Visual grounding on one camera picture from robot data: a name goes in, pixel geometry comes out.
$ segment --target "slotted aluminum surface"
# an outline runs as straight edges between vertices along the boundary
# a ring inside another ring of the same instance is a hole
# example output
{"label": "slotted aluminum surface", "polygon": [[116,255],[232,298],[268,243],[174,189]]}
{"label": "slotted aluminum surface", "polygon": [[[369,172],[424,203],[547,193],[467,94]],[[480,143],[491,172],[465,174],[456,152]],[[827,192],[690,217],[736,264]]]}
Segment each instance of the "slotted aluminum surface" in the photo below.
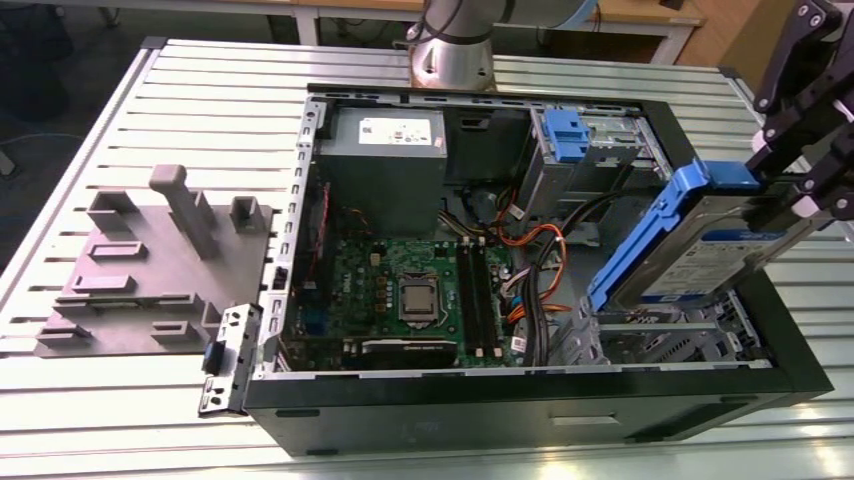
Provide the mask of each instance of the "slotted aluminum surface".
{"label": "slotted aluminum surface", "polygon": [[[703,159],[750,153],[756,120],[715,70],[497,57],[495,72],[501,91],[667,101]],[[141,190],[148,168],[174,162],[211,203],[255,195],[284,208],[307,82],[404,86],[405,56],[178,40],[140,52],[0,280],[0,351],[18,352],[0,360],[0,476],[170,476],[227,466],[312,479],[854,476],[854,249],[835,226],[767,269],[835,392],[674,445],[293,460],[249,418],[196,418],[200,357],[29,356],[98,189],[161,202]]]}

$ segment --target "black cable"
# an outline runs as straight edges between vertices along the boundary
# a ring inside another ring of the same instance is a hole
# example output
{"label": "black cable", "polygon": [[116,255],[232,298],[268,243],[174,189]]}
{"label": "black cable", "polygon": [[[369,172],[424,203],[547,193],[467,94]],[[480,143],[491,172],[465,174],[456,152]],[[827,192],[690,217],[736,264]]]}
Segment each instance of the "black cable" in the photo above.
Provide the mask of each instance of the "black cable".
{"label": "black cable", "polygon": [[[655,197],[660,192],[659,187],[636,188],[617,190],[603,193],[597,197],[584,202],[577,209],[569,214],[563,225],[560,226],[560,232],[565,239],[572,233],[572,230],[581,221],[605,204],[621,197]],[[556,237],[552,237],[545,246],[540,249],[539,256],[533,262],[531,262],[531,270],[524,279],[521,287],[521,303],[524,308],[524,314],[527,319],[527,325],[531,327],[531,331],[536,331],[537,335],[528,338],[528,343],[535,343],[533,346],[525,345],[525,365],[545,365],[548,362],[548,322],[545,318],[545,311],[543,310],[543,304],[539,301],[539,272],[543,263],[548,258],[548,254],[556,245]],[[528,354],[535,363],[528,364]]]}
{"label": "black cable", "polygon": [[592,31],[595,33],[601,31],[601,7],[599,7],[599,2],[596,2],[596,17],[592,23]]}
{"label": "black cable", "polygon": [[[419,35],[424,29],[424,25],[427,24],[427,9],[429,8],[429,2],[427,2],[424,4],[424,11],[421,13],[421,19],[419,21],[420,23],[420,31],[419,31]],[[427,43],[431,40],[435,40],[436,38],[439,38],[440,35],[444,34],[444,31],[448,29],[448,27],[451,26],[451,23],[453,23],[453,20],[456,19],[456,15],[459,14],[460,9],[463,8],[463,0],[456,0],[456,6],[453,7],[453,12],[451,12],[451,15],[448,16],[447,21],[444,22],[444,25],[441,25],[441,28],[439,28],[439,30],[436,30],[436,33],[432,33],[429,35],[427,35],[424,38],[416,39],[416,40],[395,40],[392,43],[392,45],[396,47],[397,45],[405,45],[408,47],[412,47],[415,45],[420,45],[421,43]]]}

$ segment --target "blue latch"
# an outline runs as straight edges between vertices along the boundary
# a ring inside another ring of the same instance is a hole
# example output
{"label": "blue latch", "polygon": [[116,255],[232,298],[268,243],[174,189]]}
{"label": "blue latch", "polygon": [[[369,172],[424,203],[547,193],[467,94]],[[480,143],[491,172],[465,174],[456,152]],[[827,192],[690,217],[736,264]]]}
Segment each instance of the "blue latch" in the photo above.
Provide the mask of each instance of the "blue latch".
{"label": "blue latch", "polygon": [[577,163],[587,155],[589,129],[575,110],[545,110],[543,127],[560,163]]}

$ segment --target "floor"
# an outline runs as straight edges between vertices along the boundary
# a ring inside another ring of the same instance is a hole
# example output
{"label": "floor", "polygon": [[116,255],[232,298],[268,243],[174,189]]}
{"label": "floor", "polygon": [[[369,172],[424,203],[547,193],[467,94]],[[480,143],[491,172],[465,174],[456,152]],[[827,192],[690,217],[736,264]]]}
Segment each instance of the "floor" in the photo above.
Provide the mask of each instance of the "floor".
{"label": "floor", "polygon": [[[65,7],[62,22],[73,41],[73,54],[53,67],[69,94],[65,112],[44,122],[24,122],[0,109],[0,149],[18,166],[10,179],[0,180],[0,271],[10,259],[41,206],[73,157],[81,138],[124,75],[146,36],[235,42],[299,43],[288,17],[165,12],[122,9],[116,28],[106,28],[94,8]],[[353,20],[320,22],[324,45],[389,48],[404,36],[396,22]],[[543,32],[503,29],[493,36],[496,53],[543,56]],[[13,143],[22,135],[34,136]]]}

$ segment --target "cable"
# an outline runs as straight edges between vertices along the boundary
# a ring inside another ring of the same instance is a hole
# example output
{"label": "cable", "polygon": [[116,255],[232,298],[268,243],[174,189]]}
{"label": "cable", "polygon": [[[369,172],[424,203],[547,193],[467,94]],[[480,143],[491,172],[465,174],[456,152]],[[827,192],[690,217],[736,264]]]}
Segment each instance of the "cable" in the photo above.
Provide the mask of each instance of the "cable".
{"label": "cable", "polygon": [[76,140],[82,141],[82,137],[80,135],[72,135],[69,133],[30,133],[28,135],[21,135],[20,137],[16,137],[10,140],[5,140],[4,142],[0,142],[0,147],[5,147],[6,145],[20,142],[21,140],[29,140],[30,138],[41,138],[41,137],[64,137],[64,138],[73,138]]}
{"label": "cable", "polygon": [[601,7],[599,7],[599,2],[596,2],[596,16],[592,22],[592,31],[593,33],[601,32]]}
{"label": "cable", "polygon": [[[417,40],[395,40],[392,43],[392,45],[396,47],[397,45],[405,45],[408,47],[412,47],[415,45],[420,45],[421,43],[427,43],[431,40],[435,40],[436,38],[439,38],[440,35],[444,34],[444,31],[448,29],[448,27],[451,26],[451,23],[453,23],[453,20],[456,19],[456,15],[459,14],[460,9],[463,8],[463,0],[456,0],[456,6],[453,7],[453,12],[451,12],[451,15],[448,16],[447,21],[444,22],[444,25],[441,25],[441,28],[439,28],[439,30],[436,30],[436,33],[432,33],[429,35],[427,35],[424,38],[420,38]],[[427,10],[429,9],[429,1],[425,2],[424,4],[424,11],[421,13],[421,18],[419,20],[419,24],[420,24],[420,30],[417,32],[417,34],[420,35],[423,30],[424,30],[424,25],[427,25]]]}
{"label": "cable", "polygon": [[439,210],[439,220],[441,223],[447,225],[447,227],[456,233],[460,237],[476,237],[472,232],[467,231],[465,228],[453,222],[447,216],[443,215],[443,210]]}
{"label": "cable", "polygon": [[[543,310],[547,311],[547,312],[571,312],[572,311],[572,307],[569,307],[567,305],[557,305],[555,303],[545,303],[545,304],[543,304]],[[521,314],[511,313],[509,315],[507,315],[507,323],[513,324],[521,318],[524,318],[524,312],[521,312]]]}
{"label": "cable", "polygon": [[612,202],[615,199],[625,196],[655,196],[660,188],[639,188],[639,189],[627,189],[612,191],[601,194],[600,196],[592,198],[587,202],[584,202],[580,207],[572,212],[572,214],[567,217],[563,225],[560,226],[560,237],[555,236],[545,246],[541,248],[539,256],[536,260],[531,263],[531,269],[528,274],[524,277],[524,283],[521,288],[521,307],[524,310],[524,318],[527,321],[529,331],[536,331],[533,336],[533,341],[528,340],[528,343],[533,343],[533,347],[529,348],[531,352],[528,354],[525,347],[525,360],[529,357],[532,365],[544,365],[548,362],[548,320],[545,318],[545,313],[543,310],[541,297],[539,293],[539,272],[545,259],[548,258],[548,253],[555,247],[555,241],[557,238],[563,239],[572,232],[577,224],[605,204]]}

